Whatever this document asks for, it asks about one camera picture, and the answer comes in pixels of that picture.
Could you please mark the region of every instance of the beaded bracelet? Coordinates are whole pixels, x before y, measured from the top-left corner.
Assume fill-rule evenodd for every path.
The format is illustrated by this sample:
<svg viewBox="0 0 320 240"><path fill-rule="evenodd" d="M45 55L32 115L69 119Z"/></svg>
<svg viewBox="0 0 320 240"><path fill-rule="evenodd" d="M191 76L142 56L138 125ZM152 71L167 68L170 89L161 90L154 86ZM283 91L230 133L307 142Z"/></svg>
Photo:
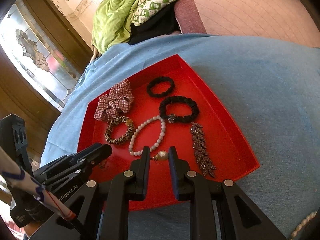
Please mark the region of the beaded bracelet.
<svg viewBox="0 0 320 240"><path fill-rule="evenodd" d="M185 103L191 107L192 114L185 116L176 116L175 114L166 114L166 108L168 104L171 103ZM168 119L169 123L182 122L182 123L190 123L199 115L200 111L197 106L197 103L193 101L191 98L186 98L183 96L173 96L167 97L160 103L159 113L162 119Z"/></svg>
<svg viewBox="0 0 320 240"><path fill-rule="evenodd" d="M142 150L138 151L138 152L134 152L133 151L134 140L135 140L136 136L138 135L138 133L140 132L140 130L143 127L145 127L146 125L148 125L149 123L151 123L151 122L153 122L155 120L160 120L161 121L161 132L160 132L159 139L156 141L156 143L153 146L151 146L150 152L154 151L159 146L159 144L162 142L163 137L165 135L165 121L159 115L157 115L157 116L154 116L154 117L146 120L141 125L139 125L138 128L136 129L136 131L134 132L134 134L132 135L131 142L130 142L130 145L129 145L129 153L131 155L140 156L142 154Z"/></svg>
<svg viewBox="0 0 320 240"><path fill-rule="evenodd" d="M168 88L167 91L162 92L161 94L154 94L151 91L151 88L153 88L156 84L159 84L161 82L170 82L170 87ZM167 95L169 95L174 89L174 82L173 79L171 79L170 77L157 77L154 80L152 80L148 86L147 86L147 93L149 94L149 96L154 97L154 98L162 98L162 97L166 97Z"/></svg>
<svg viewBox="0 0 320 240"><path fill-rule="evenodd" d="M111 132L113 131L113 127L115 127L116 125L120 124L121 122L124 122L125 125L128 127L127 131L120 138L112 139L111 138ZM119 117L116 117L116 118L112 119L109 122L109 126L106 129L104 137L105 137L106 141L109 144L123 144L125 141L129 140L133 134L134 134L133 121L129 117L119 116Z"/></svg>

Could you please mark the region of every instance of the green blanket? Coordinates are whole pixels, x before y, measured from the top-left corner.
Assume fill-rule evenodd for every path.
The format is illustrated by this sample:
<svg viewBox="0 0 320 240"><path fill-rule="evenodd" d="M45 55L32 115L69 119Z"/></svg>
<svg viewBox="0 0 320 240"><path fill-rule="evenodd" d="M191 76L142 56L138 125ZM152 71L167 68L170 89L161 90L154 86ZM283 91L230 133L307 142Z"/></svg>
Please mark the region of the green blanket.
<svg viewBox="0 0 320 240"><path fill-rule="evenodd" d="M93 46L103 54L112 45L128 41L131 22L140 25L173 1L103 0L93 17Z"/></svg>

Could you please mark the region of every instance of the pearl necklace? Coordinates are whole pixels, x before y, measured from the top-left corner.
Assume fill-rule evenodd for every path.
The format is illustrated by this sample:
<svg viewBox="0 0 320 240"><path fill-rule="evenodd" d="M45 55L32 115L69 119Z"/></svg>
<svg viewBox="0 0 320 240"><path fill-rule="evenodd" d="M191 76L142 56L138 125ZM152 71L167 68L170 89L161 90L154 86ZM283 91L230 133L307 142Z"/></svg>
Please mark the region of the pearl necklace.
<svg viewBox="0 0 320 240"><path fill-rule="evenodd" d="M293 238L298 234L298 232L309 222L311 221L315 216L316 216L317 212L312 212L310 215L306 216L305 219L303 219L301 221L301 224L299 224L297 227L296 227L296 230L294 230L292 233L291 233L291 237L289 238L289 240L293 240Z"/></svg>
<svg viewBox="0 0 320 240"><path fill-rule="evenodd" d="M159 146L159 144L162 142L163 137L165 135L165 120L162 119L159 115L157 115L157 116L154 116L154 117L146 120L141 125L139 125L138 128L136 129L136 131L134 132L134 134L132 135L132 138L130 140L130 145L129 145L129 153L131 155L140 156L142 154L142 150L138 151L138 152L134 152L133 151L134 140L135 140L136 136L138 135L138 133L140 132L140 130L143 127L145 127L149 123L151 123L153 121L156 121L156 120L160 120L161 121L161 132L160 132L160 136L159 136L159 139L157 140L157 142L153 146L151 146L150 152L154 151Z"/></svg>

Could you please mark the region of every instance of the scrunchie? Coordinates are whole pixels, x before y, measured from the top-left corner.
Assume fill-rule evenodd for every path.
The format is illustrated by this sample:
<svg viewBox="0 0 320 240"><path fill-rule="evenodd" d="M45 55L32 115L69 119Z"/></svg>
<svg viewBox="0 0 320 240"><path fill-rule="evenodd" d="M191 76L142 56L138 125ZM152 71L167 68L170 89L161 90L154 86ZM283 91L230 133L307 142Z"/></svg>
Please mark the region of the scrunchie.
<svg viewBox="0 0 320 240"><path fill-rule="evenodd" d="M110 122L121 113L127 113L133 103L133 95L129 80L122 80L114 85L108 95L99 97L98 107L94 118Z"/></svg>

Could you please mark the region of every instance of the black fabric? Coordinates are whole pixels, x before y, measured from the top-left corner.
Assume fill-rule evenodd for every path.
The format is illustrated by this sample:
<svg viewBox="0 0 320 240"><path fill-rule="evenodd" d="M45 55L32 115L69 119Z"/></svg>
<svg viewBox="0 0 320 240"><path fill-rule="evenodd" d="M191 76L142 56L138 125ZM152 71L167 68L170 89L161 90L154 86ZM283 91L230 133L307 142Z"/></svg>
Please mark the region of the black fabric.
<svg viewBox="0 0 320 240"><path fill-rule="evenodd" d="M130 45L180 30L174 13L175 2L168 4L140 26L131 24Z"/></svg>

